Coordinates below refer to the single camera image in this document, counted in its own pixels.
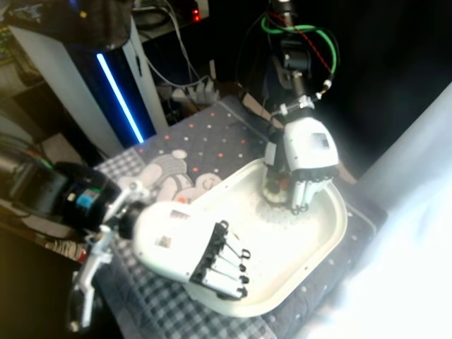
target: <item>white tray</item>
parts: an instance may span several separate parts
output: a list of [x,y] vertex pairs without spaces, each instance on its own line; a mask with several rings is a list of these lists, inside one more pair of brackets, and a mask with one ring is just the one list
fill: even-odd
[[261,197],[263,160],[250,162],[192,206],[226,220],[251,252],[245,262],[248,297],[219,299],[213,291],[185,285],[192,299],[214,311],[237,317],[258,316],[279,305],[340,243],[347,212],[338,190],[330,184],[318,193],[307,213],[270,208]]

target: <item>blue light strip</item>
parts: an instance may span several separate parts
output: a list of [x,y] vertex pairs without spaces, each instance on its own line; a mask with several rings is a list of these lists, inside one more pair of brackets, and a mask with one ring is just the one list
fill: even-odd
[[124,98],[122,97],[121,92],[119,91],[118,85],[116,84],[116,81],[113,78],[112,72],[108,68],[107,62],[105,61],[104,56],[99,53],[96,55],[97,60],[99,61],[99,64],[102,67],[102,70],[104,71],[108,82],[110,83],[110,86],[113,89],[114,94],[116,95],[116,98],[118,99],[119,104],[122,107],[122,110],[124,112],[124,115],[126,116],[127,120],[129,121],[129,124],[131,128],[133,129],[133,132],[135,133],[135,136],[139,143],[143,143],[144,139],[140,133],[140,130],[138,129],[135,120],[133,120],[132,113],[130,113],[129,108],[126,105],[126,102],[124,101]]

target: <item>dark floor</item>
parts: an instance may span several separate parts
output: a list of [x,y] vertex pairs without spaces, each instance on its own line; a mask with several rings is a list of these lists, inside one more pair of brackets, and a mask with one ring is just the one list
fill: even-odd
[[0,230],[0,338],[122,339],[104,307],[91,330],[65,329],[72,272],[78,264]]

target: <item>power strip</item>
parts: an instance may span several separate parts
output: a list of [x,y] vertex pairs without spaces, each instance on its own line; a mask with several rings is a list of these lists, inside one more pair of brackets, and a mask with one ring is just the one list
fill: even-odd
[[220,92],[215,90],[215,85],[210,79],[206,84],[201,82],[197,86],[187,87],[186,91],[187,93],[182,88],[177,88],[173,91],[171,98],[175,102],[194,102],[198,105],[211,105],[220,97]]

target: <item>white cable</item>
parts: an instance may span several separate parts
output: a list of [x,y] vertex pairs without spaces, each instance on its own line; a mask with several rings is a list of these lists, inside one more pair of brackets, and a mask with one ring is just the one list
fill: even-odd
[[187,83],[186,85],[178,85],[176,83],[172,83],[171,81],[169,81],[168,79],[166,79],[155,67],[154,65],[150,62],[149,58],[146,57],[146,61],[148,62],[149,67],[151,67],[151,69],[155,72],[155,74],[157,74],[159,76],[159,78],[161,78],[164,82],[166,82],[168,85],[177,87],[177,88],[186,88],[186,87],[191,87],[191,86],[195,86],[198,85],[199,83],[203,82],[205,79],[209,79],[210,76],[203,76],[202,78],[200,78],[198,81],[195,81],[194,83]]
[[182,54],[184,55],[184,58],[186,59],[187,65],[189,67],[189,75],[191,76],[191,72],[190,72],[190,69],[191,69],[193,71],[194,75],[199,78],[199,74],[196,72],[196,69],[191,64],[190,59],[189,59],[189,55],[186,52],[184,43],[182,42],[182,37],[181,37],[180,29],[179,29],[179,24],[178,24],[178,22],[176,20],[176,13],[174,12],[174,9],[172,8],[172,6],[168,2],[168,0],[163,0],[163,1],[167,4],[167,6],[168,6],[168,8],[170,10],[170,13],[168,13],[168,14],[169,14],[169,17],[171,18],[171,20],[172,20],[172,22],[174,24],[174,29],[176,30],[176,36],[177,36],[177,39],[179,40],[179,44],[181,45]]

